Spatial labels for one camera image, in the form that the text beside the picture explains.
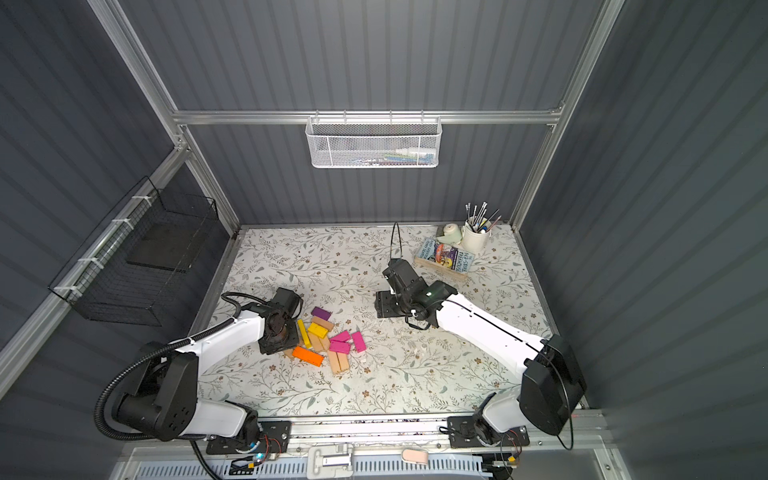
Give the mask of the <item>orange block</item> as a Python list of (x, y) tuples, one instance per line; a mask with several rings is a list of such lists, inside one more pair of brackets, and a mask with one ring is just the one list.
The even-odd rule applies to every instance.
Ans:
[(304, 347), (297, 346), (291, 351), (291, 355), (305, 363), (320, 367), (324, 362), (324, 356)]

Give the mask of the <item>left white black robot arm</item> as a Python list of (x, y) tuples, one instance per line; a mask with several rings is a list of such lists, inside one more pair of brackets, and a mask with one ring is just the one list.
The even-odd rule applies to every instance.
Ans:
[(198, 394), (201, 374), (230, 354), (256, 344), (263, 355), (291, 350), (299, 344), (301, 296), (280, 287), (269, 300), (224, 292), (233, 306), (224, 321), (168, 344), (143, 347), (136, 360), (118, 373), (96, 400), (97, 430), (118, 441), (219, 437), (237, 449), (254, 450), (262, 432), (255, 410)]

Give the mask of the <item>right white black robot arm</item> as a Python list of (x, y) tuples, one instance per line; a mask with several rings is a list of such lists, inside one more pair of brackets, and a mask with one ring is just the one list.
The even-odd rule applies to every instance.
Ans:
[(379, 318), (403, 318), (416, 330), (442, 329), (469, 342), (506, 367), (519, 391), (488, 395), (459, 434), (495, 446), (507, 435), (534, 427), (558, 438), (587, 391), (570, 344), (560, 335), (545, 339), (517, 329), (475, 305), (453, 286), (427, 283), (403, 258), (383, 271), (389, 289), (376, 294)]

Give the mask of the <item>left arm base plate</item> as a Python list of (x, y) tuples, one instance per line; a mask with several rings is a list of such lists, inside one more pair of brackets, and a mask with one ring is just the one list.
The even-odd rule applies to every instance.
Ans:
[(281, 454), (287, 450), (291, 437), (290, 421), (251, 422), (235, 437), (217, 436), (206, 446), (208, 455)]

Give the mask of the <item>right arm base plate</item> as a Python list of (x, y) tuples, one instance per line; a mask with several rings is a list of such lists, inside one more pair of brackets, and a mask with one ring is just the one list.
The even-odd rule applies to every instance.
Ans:
[(438, 431), (447, 435), (452, 448), (504, 447), (522, 448), (530, 445), (527, 430), (515, 427), (500, 433), (480, 417), (449, 416)]

